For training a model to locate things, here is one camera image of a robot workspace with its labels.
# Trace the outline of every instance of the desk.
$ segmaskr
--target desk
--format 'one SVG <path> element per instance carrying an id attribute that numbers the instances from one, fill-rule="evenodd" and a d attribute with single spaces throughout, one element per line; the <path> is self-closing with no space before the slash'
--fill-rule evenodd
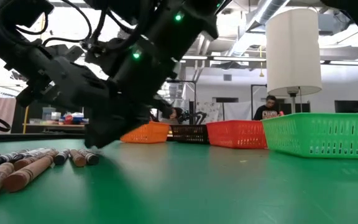
<path id="1" fill-rule="evenodd" d="M 82 140 L 0 143 L 0 152 Z M 99 165 L 49 168 L 0 193 L 0 223 L 354 224 L 358 159 L 302 159 L 268 150 L 167 142 L 103 149 Z"/>

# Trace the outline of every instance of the green table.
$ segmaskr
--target green table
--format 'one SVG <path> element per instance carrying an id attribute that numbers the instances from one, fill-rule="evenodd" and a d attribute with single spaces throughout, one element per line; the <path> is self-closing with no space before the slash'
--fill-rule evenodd
<path id="1" fill-rule="evenodd" d="M 0 143 L 0 152 L 80 140 Z M 71 161 L 21 192 L 0 192 L 0 224 L 358 223 L 358 160 L 166 143 L 104 149 L 98 166 Z"/>

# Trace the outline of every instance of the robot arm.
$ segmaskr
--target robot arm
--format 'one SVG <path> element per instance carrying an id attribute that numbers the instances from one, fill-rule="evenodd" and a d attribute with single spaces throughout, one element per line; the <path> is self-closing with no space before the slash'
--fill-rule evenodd
<path id="1" fill-rule="evenodd" d="M 151 107 L 170 110 L 155 93 L 168 77 L 176 77 L 175 63 L 200 32 L 218 37 L 216 12 L 222 1 L 87 0 L 101 10 L 101 19 L 81 46 L 87 50 L 86 61 L 109 76 L 105 81 L 74 63 L 84 53 L 80 47 L 47 47 L 47 42 L 29 42 L 18 31 L 17 25 L 31 27 L 43 13 L 52 12 L 47 0 L 0 0 L 0 58 L 6 62 L 5 69 L 14 68 L 28 79 L 28 87 L 17 96 L 21 106 L 38 100 L 91 108 L 85 145 L 103 147 L 148 123 Z M 139 21 L 134 30 L 126 30 L 127 39 L 98 41 L 104 18 L 112 16 L 110 10 L 129 23 Z"/>

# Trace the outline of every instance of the basket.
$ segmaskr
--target basket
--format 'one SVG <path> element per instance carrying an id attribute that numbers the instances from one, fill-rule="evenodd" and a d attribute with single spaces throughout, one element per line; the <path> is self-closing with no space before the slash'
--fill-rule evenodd
<path id="1" fill-rule="evenodd" d="M 263 124 L 269 149 L 302 157 L 358 158 L 358 114 L 297 113 Z"/>
<path id="2" fill-rule="evenodd" d="M 159 143 L 168 137 L 169 124 L 150 122 L 121 137 L 126 143 Z"/>
<path id="3" fill-rule="evenodd" d="M 182 143 L 209 144 L 206 125 L 171 125 L 173 140 Z"/>
<path id="4" fill-rule="evenodd" d="M 266 138 L 260 121 L 218 121 L 206 124 L 209 142 L 234 149 L 265 149 Z"/>

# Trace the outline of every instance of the red plastic basket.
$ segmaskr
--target red plastic basket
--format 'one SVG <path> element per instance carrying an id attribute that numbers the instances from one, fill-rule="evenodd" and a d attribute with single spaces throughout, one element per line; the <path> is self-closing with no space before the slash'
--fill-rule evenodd
<path id="1" fill-rule="evenodd" d="M 206 127 L 211 145 L 234 149 L 267 148 L 261 121 L 218 121 Z"/>
<path id="2" fill-rule="evenodd" d="M 127 143 L 160 143 L 167 141 L 169 124 L 150 122 L 121 137 Z"/>

